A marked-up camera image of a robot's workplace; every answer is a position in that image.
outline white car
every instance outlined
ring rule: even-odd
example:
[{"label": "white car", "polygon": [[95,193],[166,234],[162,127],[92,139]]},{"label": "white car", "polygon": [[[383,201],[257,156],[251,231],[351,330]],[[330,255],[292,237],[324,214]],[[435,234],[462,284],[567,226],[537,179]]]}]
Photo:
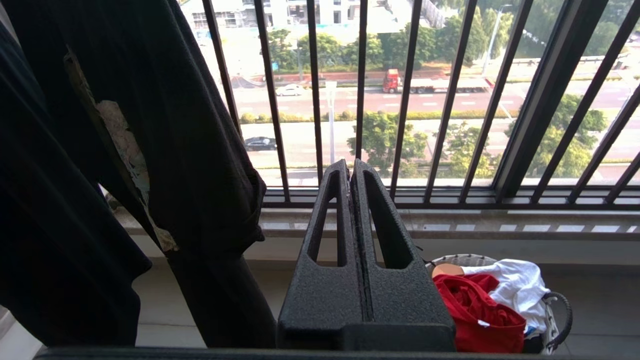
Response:
[{"label": "white car", "polygon": [[287,86],[283,86],[281,88],[278,88],[278,90],[276,90],[276,95],[277,96],[289,96],[289,95],[300,96],[302,95],[302,86],[297,84],[289,84]]}]

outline hanging black garment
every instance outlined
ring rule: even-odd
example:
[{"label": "hanging black garment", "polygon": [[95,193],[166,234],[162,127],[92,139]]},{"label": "hanging black garment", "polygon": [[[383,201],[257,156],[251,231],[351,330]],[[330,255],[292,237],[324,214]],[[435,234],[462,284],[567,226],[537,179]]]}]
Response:
[{"label": "hanging black garment", "polygon": [[[131,179],[118,184],[112,178],[116,170],[90,165],[95,151],[73,153],[88,169],[85,175],[108,182],[110,191],[120,189],[112,193],[118,200],[134,199],[133,205],[121,202],[159,238],[207,346],[273,347],[275,321],[241,256],[264,239],[257,222],[265,186],[178,4],[5,0],[4,5],[31,66],[41,69],[35,72],[45,96],[58,91],[60,79],[69,77],[63,63],[71,63],[86,86],[65,84],[67,95],[55,96],[57,101],[75,102],[85,113],[108,106],[124,119],[120,128],[126,132],[118,136],[103,117],[109,143],[101,136],[105,129],[91,134],[68,117],[56,120],[70,142],[89,136],[94,146],[115,145],[120,155],[132,144],[139,151],[130,158],[107,151],[111,163],[127,167],[133,190]],[[34,13],[43,21],[34,21]],[[67,52],[73,56],[63,61]],[[90,92],[79,104],[83,87]],[[83,124],[90,123],[85,117]],[[128,159],[142,160],[132,165]]]},{"label": "hanging black garment", "polygon": [[54,139],[45,97],[0,25],[0,304],[47,346],[134,345],[148,270]]}]

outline car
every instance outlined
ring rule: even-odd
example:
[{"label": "car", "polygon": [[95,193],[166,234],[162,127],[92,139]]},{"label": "car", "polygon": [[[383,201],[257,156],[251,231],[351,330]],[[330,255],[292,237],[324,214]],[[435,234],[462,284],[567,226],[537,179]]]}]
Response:
[{"label": "car", "polygon": [[302,95],[302,86],[298,84],[289,84],[276,90],[277,96],[300,96]]},{"label": "car", "polygon": [[266,136],[256,136],[244,141],[244,148],[247,151],[273,151],[278,149],[276,140]]}]

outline tile floor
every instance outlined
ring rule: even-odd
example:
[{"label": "tile floor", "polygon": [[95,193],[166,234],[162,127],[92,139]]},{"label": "tile floor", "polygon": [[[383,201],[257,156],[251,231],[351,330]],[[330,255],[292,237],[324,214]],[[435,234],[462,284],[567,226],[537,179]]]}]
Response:
[{"label": "tile floor", "polygon": [[[204,347],[177,283],[163,259],[136,279],[142,310],[138,346]],[[291,265],[250,264],[260,288],[277,317],[284,300]],[[542,265],[547,286],[572,303],[573,330],[557,354],[634,356],[640,354],[640,272],[637,268]],[[564,311],[556,309],[558,324]]]}]

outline basket handle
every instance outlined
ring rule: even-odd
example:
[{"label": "basket handle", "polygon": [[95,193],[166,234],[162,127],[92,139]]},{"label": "basket handle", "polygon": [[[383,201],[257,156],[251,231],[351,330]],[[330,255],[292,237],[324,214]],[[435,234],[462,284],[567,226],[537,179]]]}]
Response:
[{"label": "basket handle", "polygon": [[573,310],[571,309],[571,304],[569,304],[569,300],[567,300],[566,297],[564,297],[564,295],[560,293],[556,293],[554,291],[550,291],[546,293],[545,296],[542,297],[543,300],[546,300],[549,298],[559,299],[564,303],[564,306],[566,307],[566,320],[564,322],[563,329],[560,330],[560,333],[553,340],[549,341],[549,343],[546,346],[546,348],[553,348],[555,350],[558,348],[560,344],[562,344],[565,341],[566,337],[569,336],[569,332],[571,332],[571,326],[573,325]]}]

